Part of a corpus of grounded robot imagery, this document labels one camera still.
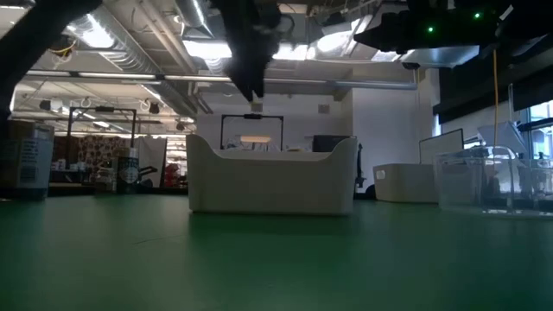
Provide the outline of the black lid spice jar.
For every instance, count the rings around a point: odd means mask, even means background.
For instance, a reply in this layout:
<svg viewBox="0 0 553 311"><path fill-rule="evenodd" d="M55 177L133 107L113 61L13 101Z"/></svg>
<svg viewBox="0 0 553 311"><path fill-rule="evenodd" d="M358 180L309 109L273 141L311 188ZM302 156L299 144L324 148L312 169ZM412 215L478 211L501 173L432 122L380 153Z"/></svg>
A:
<svg viewBox="0 0 553 311"><path fill-rule="evenodd" d="M136 192L139 159L134 148L119 148L115 151L116 193Z"/></svg>

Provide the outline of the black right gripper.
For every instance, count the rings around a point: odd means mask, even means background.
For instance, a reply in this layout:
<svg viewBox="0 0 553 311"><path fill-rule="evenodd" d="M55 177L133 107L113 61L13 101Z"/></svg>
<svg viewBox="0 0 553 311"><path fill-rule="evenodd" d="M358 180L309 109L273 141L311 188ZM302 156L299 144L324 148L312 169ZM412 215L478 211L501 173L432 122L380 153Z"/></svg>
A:
<svg viewBox="0 0 553 311"><path fill-rule="evenodd" d="M409 10L386 12L380 24L353 36L382 52L486 45L496 40L501 0L407 0Z"/></svg>

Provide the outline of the silver ventilation duct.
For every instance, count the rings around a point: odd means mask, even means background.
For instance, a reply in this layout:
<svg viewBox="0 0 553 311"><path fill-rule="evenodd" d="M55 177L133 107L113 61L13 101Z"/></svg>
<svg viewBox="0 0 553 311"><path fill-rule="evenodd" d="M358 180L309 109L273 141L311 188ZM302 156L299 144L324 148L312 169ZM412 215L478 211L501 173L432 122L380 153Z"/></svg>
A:
<svg viewBox="0 0 553 311"><path fill-rule="evenodd" d="M183 25L182 38L214 38L208 25L207 0L174 0Z"/></svg>

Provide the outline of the clear plastic bin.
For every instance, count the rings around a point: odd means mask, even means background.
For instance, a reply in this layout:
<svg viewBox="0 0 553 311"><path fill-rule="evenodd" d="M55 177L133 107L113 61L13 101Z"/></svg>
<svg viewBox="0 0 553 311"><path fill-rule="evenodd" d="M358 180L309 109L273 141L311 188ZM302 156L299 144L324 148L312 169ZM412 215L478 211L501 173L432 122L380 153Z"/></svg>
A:
<svg viewBox="0 0 553 311"><path fill-rule="evenodd" d="M434 174L444 211L553 219L553 160L480 146L437 155Z"/></svg>

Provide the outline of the black monitor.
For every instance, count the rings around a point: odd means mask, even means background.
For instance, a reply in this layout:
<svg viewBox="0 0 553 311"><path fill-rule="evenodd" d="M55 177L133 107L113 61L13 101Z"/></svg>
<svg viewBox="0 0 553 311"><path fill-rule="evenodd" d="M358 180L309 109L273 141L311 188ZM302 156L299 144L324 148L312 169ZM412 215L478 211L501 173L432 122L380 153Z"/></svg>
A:
<svg viewBox="0 0 553 311"><path fill-rule="evenodd" d="M347 138L349 138L349 136L314 135L312 151L321 153L332 152L341 141Z"/></svg>

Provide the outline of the black monitor stand frame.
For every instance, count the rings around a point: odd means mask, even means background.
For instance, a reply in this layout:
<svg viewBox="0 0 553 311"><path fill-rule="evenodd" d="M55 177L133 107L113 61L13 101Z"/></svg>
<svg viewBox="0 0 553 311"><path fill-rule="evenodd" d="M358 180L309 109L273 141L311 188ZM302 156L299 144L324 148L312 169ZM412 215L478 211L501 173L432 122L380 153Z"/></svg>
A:
<svg viewBox="0 0 553 311"><path fill-rule="evenodd" d="M283 129L284 129L284 116L269 116L269 115L263 115L263 114L256 114L256 113L248 113L248 114L222 114L220 119L220 138L219 138L219 147L221 149L225 149L223 144L223 136L225 131L225 119L227 117L240 117L243 119L250 119L250 120L261 120L264 118L274 118L279 119L281 123L281 129L280 129L280 151L283 151Z"/></svg>

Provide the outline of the wide white plastic bin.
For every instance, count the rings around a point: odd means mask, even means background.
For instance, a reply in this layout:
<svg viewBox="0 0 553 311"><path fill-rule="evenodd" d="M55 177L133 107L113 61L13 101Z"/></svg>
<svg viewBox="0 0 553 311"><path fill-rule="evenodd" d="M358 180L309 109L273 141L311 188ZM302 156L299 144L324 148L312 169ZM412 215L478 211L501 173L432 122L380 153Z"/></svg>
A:
<svg viewBox="0 0 553 311"><path fill-rule="evenodd" d="M189 207L195 213L347 215L357 147L348 137L329 153L216 150L189 135Z"/></svg>

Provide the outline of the cardboard spice canister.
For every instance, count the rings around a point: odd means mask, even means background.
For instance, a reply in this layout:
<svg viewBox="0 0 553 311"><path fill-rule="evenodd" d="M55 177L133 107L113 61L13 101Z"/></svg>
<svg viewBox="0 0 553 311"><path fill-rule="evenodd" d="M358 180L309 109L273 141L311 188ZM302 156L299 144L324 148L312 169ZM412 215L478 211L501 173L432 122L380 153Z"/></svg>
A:
<svg viewBox="0 0 553 311"><path fill-rule="evenodd" d="M53 126L8 120L0 132L0 200L45 200L53 149Z"/></svg>

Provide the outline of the ceiling light panel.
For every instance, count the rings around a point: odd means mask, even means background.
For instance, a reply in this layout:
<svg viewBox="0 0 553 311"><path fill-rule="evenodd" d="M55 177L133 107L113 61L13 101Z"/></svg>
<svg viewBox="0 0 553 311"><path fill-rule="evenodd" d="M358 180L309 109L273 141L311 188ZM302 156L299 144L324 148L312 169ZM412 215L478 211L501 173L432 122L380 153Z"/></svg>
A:
<svg viewBox="0 0 553 311"><path fill-rule="evenodd" d="M232 52L226 42L219 41L183 41L188 54L201 59L231 58Z"/></svg>
<svg viewBox="0 0 553 311"><path fill-rule="evenodd" d="M272 55L274 60L293 60L304 61L307 59L309 47L305 44L292 45L281 43L275 54Z"/></svg>

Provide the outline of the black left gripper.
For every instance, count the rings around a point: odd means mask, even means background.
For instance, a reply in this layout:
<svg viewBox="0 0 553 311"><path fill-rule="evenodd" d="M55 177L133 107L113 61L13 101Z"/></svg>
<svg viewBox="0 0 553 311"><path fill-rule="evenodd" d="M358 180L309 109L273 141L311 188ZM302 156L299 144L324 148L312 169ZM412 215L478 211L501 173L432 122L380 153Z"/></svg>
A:
<svg viewBox="0 0 553 311"><path fill-rule="evenodd" d="M211 7L222 17L226 42L231 50L231 60L226 74L247 102L254 98L253 80L256 69L256 52L251 45L259 37L271 36L277 31L282 12L275 2L256 3L256 0L211 0ZM264 75L273 55L275 42L263 47L259 56L257 96L264 97Z"/></svg>

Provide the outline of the grey ceiling pipe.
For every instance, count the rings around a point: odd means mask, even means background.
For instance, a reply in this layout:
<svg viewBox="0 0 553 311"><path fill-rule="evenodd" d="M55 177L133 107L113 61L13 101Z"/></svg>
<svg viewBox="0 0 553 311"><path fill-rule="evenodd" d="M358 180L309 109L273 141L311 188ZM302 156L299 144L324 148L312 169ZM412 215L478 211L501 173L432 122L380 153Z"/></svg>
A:
<svg viewBox="0 0 553 311"><path fill-rule="evenodd" d="M101 73L101 72L78 72L58 70L29 70L27 78L69 78L69 79L114 79L130 80L133 82L207 82L207 83L230 83L231 79L225 76L208 75L178 75L178 74L151 74L151 73ZM343 79L285 79L266 78L268 84L305 85L305 86L326 86L326 87L351 87L366 89L385 90L416 90L416 82L387 82L373 80L343 80Z"/></svg>

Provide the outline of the whiteboard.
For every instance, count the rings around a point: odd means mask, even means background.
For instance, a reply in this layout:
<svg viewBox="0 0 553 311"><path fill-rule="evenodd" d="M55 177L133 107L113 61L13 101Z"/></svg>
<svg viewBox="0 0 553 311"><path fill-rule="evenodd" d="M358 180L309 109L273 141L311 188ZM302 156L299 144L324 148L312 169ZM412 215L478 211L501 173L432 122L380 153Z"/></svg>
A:
<svg viewBox="0 0 553 311"><path fill-rule="evenodd" d="M433 164L438 154L458 152L464 149L463 129L452 130L419 142L421 164Z"/></svg>

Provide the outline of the black rig beam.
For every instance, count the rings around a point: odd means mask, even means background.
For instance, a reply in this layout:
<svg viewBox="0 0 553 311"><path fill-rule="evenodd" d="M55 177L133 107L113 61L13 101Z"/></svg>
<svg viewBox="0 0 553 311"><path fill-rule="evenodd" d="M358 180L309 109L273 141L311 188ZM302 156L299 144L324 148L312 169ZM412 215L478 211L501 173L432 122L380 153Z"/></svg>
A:
<svg viewBox="0 0 553 311"><path fill-rule="evenodd" d="M553 99L553 34L520 56L497 53L439 70L439 122L455 120L513 96L520 111Z"/></svg>

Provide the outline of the patterned wall hanging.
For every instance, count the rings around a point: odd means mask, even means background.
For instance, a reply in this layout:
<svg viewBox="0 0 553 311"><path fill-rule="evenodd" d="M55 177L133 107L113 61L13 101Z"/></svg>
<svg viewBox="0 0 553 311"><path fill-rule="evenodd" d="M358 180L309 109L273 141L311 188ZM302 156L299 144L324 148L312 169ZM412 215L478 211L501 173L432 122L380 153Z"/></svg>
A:
<svg viewBox="0 0 553 311"><path fill-rule="evenodd" d="M115 149L124 145L114 136L85 136L79 140L78 162L85 164L89 181L95 182L100 168L109 168Z"/></svg>

